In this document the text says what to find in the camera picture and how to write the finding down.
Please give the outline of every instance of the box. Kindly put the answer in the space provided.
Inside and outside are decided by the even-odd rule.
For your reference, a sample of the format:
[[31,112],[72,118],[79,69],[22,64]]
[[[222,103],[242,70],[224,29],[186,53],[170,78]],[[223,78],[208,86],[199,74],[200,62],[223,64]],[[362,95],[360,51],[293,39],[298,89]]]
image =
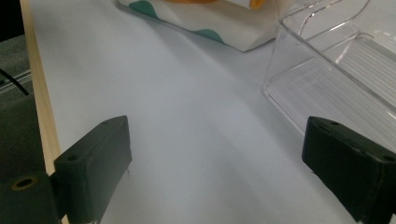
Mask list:
[[279,21],[264,95],[304,134],[332,119],[396,151],[396,1],[321,0]]

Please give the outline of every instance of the white surface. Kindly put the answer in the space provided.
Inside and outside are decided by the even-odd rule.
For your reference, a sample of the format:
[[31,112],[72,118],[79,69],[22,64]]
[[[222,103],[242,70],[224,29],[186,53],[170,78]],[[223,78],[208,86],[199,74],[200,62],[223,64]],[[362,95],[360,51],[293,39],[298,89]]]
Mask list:
[[354,223],[261,95],[270,45],[241,53],[114,0],[31,6],[62,150],[129,118],[131,175],[103,223]]

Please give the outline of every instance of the black cable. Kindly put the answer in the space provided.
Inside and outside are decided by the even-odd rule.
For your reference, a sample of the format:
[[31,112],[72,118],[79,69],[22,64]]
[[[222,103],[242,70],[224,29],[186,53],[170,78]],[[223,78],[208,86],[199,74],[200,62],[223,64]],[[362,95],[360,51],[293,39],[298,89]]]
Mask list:
[[20,89],[23,92],[23,94],[29,95],[29,92],[27,92],[27,90],[14,77],[12,77],[10,74],[5,72],[1,68],[0,68],[0,74],[6,77],[8,80],[10,80],[12,83],[14,83],[18,87],[18,89]]

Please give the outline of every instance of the screw hole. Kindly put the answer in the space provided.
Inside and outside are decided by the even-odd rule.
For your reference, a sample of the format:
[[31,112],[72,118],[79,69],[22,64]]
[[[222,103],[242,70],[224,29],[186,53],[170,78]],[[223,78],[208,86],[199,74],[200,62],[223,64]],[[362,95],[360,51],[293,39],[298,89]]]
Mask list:
[[68,161],[76,161],[77,159],[78,159],[78,156],[76,156],[76,155],[69,156],[69,157],[67,158]]
[[386,161],[396,161],[393,157],[390,157],[390,156],[384,156],[384,159]]
[[37,182],[37,178],[34,176],[25,177],[23,179],[18,180],[12,185],[12,190],[23,190],[29,189]]

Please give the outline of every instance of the orange object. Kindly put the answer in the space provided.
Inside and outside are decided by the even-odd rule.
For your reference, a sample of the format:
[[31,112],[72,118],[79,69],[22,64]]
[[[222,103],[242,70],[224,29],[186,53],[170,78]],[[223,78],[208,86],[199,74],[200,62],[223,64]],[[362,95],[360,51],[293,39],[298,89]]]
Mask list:
[[262,5],[265,3],[266,0],[251,0],[250,1],[250,8],[251,9],[259,9],[262,7]]

